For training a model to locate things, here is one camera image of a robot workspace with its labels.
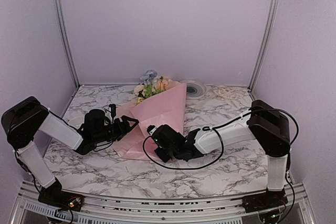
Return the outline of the yellow fake flower bunch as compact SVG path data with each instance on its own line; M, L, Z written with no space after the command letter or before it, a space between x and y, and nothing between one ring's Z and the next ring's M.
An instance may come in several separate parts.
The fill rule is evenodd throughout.
M138 97L136 105L140 104L142 101L144 101L144 98L143 97Z

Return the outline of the pink wrapping paper sheet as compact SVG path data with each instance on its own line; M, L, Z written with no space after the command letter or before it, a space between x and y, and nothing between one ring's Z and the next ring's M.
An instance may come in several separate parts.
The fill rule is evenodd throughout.
M112 148L121 158L147 161L146 154L158 161L154 150L157 145L152 139L145 140L149 135L147 127L167 124L175 131L183 133L186 104L185 83L171 81L167 90L154 95L137 104L132 100L117 108L117 117L123 115L137 119L139 124L120 141L112 144Z

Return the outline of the pink rose fake flower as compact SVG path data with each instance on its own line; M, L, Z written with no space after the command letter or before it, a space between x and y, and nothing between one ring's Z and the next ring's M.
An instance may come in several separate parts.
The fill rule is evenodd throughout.
M155 92L153 93L152 96L157 95L163 91L165 91L167 89L167 86L170 84L172 80L164 77L164 76L160 76L160 77L156 77L154 84L155 84ZM149 97L147 97L145 95L145 90L144 90L144 85L143 82L141 84L138 84L134 90L133 93L137 96L137 97L143 97L144 99L147 99Z

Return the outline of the blue white fake flower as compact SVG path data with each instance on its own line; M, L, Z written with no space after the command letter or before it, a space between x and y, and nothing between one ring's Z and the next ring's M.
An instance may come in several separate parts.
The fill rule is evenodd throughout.
M145 74L140 78L143 81L145 95L150 97L155 92L155 78L158 73L155 70L147 70Z

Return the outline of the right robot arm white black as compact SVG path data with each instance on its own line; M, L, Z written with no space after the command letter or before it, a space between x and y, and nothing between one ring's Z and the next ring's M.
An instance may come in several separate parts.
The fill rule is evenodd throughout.
M172 158L189 161L216 149L243 141L257 140L268 157L267 190L260 203L271 207L280 199L290 155L289 120L285 113L262 100L255 100L244 114L218 126L205 126L187 136L167 124L146 130L157 145L156 155L163 162Z

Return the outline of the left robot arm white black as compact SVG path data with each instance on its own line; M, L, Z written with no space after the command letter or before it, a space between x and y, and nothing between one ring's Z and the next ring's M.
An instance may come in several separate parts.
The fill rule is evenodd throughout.
M72 196L63 191L59 180L46 165L34 143L34 137L42 132L80 155L98 151L100 147L121 140L139 121L129 116L116 117L116 106L108 111L90 110L77 129L43 106L31 96L5 111L1 125L18 160L41 185L39 199L50 200L61 206Z

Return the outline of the orange white bowl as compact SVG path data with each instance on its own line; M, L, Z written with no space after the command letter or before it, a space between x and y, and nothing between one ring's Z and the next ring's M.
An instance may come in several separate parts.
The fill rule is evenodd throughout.
M69 120L68 124L76 129L79 129L84 123L85 118L83 116L78 116Z

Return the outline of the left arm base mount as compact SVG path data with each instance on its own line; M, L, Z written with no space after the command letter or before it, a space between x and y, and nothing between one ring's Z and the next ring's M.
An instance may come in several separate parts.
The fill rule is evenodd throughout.
M80 211L83 205L84 196L80 194L69 193L65 191L42 191L39 194L38 201L63 210Z

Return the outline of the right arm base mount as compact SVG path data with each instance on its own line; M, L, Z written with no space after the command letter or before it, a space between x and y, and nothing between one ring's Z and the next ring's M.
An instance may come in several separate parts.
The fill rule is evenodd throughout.
M282 191L266 190L263 193L242 198L242 206L246 213L275 208L287 203L288 199L284 189Z

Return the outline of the aluminium front rail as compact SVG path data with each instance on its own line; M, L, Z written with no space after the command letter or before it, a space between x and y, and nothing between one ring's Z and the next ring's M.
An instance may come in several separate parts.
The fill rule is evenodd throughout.
M38 201L33 183L24 181L9 223L260 223L273 209L247 213L245 194L214 198L148 199L83 194L80 212L58 211Z

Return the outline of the left aluminium frame post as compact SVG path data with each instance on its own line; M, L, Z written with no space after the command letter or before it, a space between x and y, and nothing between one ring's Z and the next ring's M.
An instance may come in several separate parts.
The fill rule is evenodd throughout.
M79 83L79 78L76 72L74 59L72 57L72 52L70 49L70 43L69 43L67 30L66 30L65 18L64 18L64 14L62 10L62 2L61 0L54 0L54 3L55 3L56 16L58 20L58 26L59 26L60 35L61 35L61 41L62 41L62 45L65 51L65 57L66 57L67 64L69 67L70 75L74 83L74 86L76 88L79 88L80 83Z

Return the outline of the aluminium frame post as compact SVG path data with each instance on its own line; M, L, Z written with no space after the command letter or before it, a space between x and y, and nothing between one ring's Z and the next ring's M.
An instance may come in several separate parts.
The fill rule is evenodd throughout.
M61 41L62 41L62 45L65 51L65 57L66 57L67 64L69 67L70 75L74 83L74 86L76 88L79 88L80 83L79 83L79 78L76 72L74 59L72 57L72 52L70 49L70 43L69 43L67 30L66 30L65 18L64 18L64 14L62 10L62 2L61 0L54 0L54 3L55 3L56 16L58 20L58 26L59 26L60 35L61 35Z
M251 76L251 80L250 80L249 86L248 86L248 88L250 90L250 93L252 93L253 90L255 89L258 77L259 77L261 69L262 69L263 61L265 59L266 52L267 52L268 42L269 42L270 35L271 35L271 32L272 32L272 28L273 28L273 25L274 25L275 19L276 19L278 3L279 3L279 0L270 0L269 11L268 11L267 19L266 19L265 30L264 30L264 33L263 33L263 36L262 36L260 48L259 48L259 51L258 51L257 60L256 60L254 70L253 70L253 73L252 73L252 76Z

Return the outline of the right aluminium frame post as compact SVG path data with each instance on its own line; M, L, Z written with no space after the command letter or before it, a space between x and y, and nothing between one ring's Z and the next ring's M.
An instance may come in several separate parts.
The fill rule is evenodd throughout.
M273 25L274 25L275 19L276 19L278 3L279 3L279 0L270 0L269 11L268 11L267 19L266 19L265 30L264 30L264 33L263 33L263 36L262 36L260 48L259 48L259 51L258 51L257 60L256 60L254 70L253 70L253 73L252 73L252 76L251 76L251 80L250 80L249 86L248 86L248 88L250 90L250 93L252 93L253 90L255 89L258 77L259 77L261 69L262 69L263 61L265 59L266 52L267 52L268 42L269 42L270 35L271 35L271 32L272 32L272 28L273 28Z

